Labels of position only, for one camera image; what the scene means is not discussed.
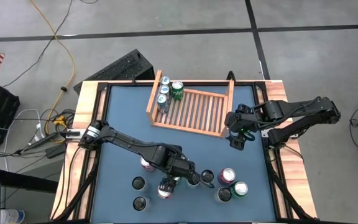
concrete floor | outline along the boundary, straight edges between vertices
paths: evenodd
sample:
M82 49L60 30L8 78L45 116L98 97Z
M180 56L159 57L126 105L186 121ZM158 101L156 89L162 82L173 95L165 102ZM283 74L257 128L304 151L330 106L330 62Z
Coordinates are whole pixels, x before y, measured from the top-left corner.
M57 27L69 0L36 3ZM358 1L251 0L251 3L258 27L358 24ZM74 0L59 34L225 27L250 27L244 1L99 0L89 5ZM0 0L0 37L39 35L50 35L50 31L28 0ZM342 120L336 125L311 128L300 138L300 145L318 216L322 220L358 223L358 149L351 142L348 127L348 119L358 107L358 29L259 35L270 77L284 81L290 101L327 96L342 113ZM31 65L46 43L0 42L0 53L6 54L0 68L0 85L9 83ZM77 39L63 43L75 59L74 83L133 49L139 49L155 70L163 69L172 78L222 79L229 70L238 79L263 78L252 33ZM52 106L60 86L70 76L70 69L67 54L53 42L41 63L8 89L20 97L20 110L43 111ZM75 109L77 99L76 93L69 91L58 110ZM23 117L34 118L36 114L27 113ZM17 122L9 135L7 151L22 148L35 125L35 121ZM358 129L354 135L358 142ZM57 161L61 159L45 159L29 169L47 164L59 166ZM33 161L10 158L9 169L14 172ZM3 159L0 169L4 169Z

yellow cable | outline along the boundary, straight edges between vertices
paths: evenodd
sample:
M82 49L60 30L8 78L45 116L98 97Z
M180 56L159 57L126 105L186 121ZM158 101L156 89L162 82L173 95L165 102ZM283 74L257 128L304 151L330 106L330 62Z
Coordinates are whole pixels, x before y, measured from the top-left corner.
M71 81L73 80L73 78L75 77L75 64L74 64L74 59L73 56L71 55L70 51L66 48L66 46L64 44L62 44L59 39L57 38L56 34L55 34L55 29L53 29L52 25L50 25L48 19L45 17L45 15L41 12L41 10L38 8L38 6L35 4L35 2L33 0L30 0L31 4L35 7L35 9L41 14L42 18L44 19L44 21L48 24L50 30L53 33L53 36L55 36L56 41L66 50L66 52L68 53L68 56L70 56L70 60L71 60L71 77L70 79L67 81L65 88L67 88L67 86L71 83ZM60 101L60 98L62 97L64 91L60 91L59 96L56 98L55 103L53 104L52 110L50 110L49 115L48 115L48 120L50 119L50 117L52 116L52 112L53 110L56 108L58 102ZM49 122L46 122L46 133L49 134Z

blue table surface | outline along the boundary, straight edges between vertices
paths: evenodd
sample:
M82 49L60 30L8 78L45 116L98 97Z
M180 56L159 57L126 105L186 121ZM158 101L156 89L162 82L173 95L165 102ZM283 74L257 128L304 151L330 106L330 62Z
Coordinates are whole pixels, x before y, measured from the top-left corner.
M225 86L194 86L197 90L225 93ZM140 157L112 144L102 148L101 162L96 184L93 223L175 223L175 222L244 222L274 221L272 194L262 151L260 133L256 140L246 142L245 149L238 151L222 138L188 133L150 125L145 110L151 86L112 87L106 120L115 129L142 141L165 142L180 145L183 153L194 161L196 170L212 170L215 174L215 189L203 185L189 189L185 180L175 188L170 199L160 199L157 187L163 177L159 170L147 172L140 165ZM243 103L254 106L250 86L235 86L233 110ZM214 199L218 188L216 179L223 168L231 167L236 180L244 181L249 188L244 198L233 198L228 203ZM134 177L142 176L147 181L146 192L132 188ZM137 196L150 199L146 211L137 212L132 203Z

wooden frame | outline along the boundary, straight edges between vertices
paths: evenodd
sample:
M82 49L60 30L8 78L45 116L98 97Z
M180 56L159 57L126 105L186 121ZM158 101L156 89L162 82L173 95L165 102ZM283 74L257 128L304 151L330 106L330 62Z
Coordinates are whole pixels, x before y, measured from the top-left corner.
M165 114L159 112L156 97L161 77L162 70L158 70L146 107L146 115L152 126L221 138L226 136L227 128L224 126L224 119L227 112L232 110L233 80L229 80L224 95L185 88L183 99L173 100L169 112Z
M182 80L185 85L197 84L197 85L228 85L229 80ZM236 81L237 85L243 85L243 83L265 83L267 96L270 100L285 100L287 101L287 96L285 94L284 84L281 80L238 80ZM73 128L85 129L88 127L89 123L92 120L93 113L96 113L97 119L102 119L103 111L105 111L106 104L105 101L108 101L108 93L106 89L100 88L98 90L99 84L108 83L110 85L133 85L131 80L117 80L117 81L86 81L83 82L81 89L80 97L78 99L78 104L76 107L76 113L73 122ZM154 83L154 80L139 80L136 81L136 84L148 85L151 86ZM96 95L100 91L100 98L96 98ZM258 97L260 102L263 102L262 94L259 94L261 91L258 91ZM98 105L98 109L94 111L95 105ZM278 128L285 127L289 125L292 121L289 119L286 122L282 123ZM289 140L287 145L294 148L296 151L300 152L299 144L297 140ZM85 162L85 150L80 149L76 156L73 158L74 152L78 147L77 142L69 142L65 154L66 164L70 164L73 161L71 169L68 165L62 167L62 173L65 173L65 180L63 181L63 175L60 175L59 185L53 204L52 211L54 212L57 209L57 212L54 217L59 216L65 208L65 204L71 201L74 195L78 191L80 185L80 176L83 169L83 164ZM86 174L89 174L89 171L94 162L94 152L91 153L89 158L88 166L85 167ZM271 159L276 161L280 159L282 161L282 168L285 175L285 181L287 183L287 189L291 192L296 201L303 207L306 213L312 217L316 217L316 211L314 209L313 199L311 197L310 187L308 183L308 178L306 176L305 167L302 163L302 160L294 155L290 151L282 151L279 158L275 158L273 154L270 155ZM277 170L276 163L273 164L273 167ZM71 179L68 180L68 174L71 172ZM286 213L287 209L285 207L284 199L281 194L281 191L278 190L277 186L275 187L275 194L277 194L278 200L278 210L280 212L278 217L288 218ZM80 212L78 218L86 217L86 208L88 206L90 195L90 188L88 188L81 199Z

wooden tray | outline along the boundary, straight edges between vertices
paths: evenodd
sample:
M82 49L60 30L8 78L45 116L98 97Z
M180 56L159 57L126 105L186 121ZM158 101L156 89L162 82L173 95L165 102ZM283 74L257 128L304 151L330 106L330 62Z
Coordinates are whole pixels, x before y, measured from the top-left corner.
M169 112L160 113L157 106L158 84L162 70L155 76L146 114L152 126L225 137L224 119L232 109L234 81L231 80L226 94L184 89L180 101L172 99Z

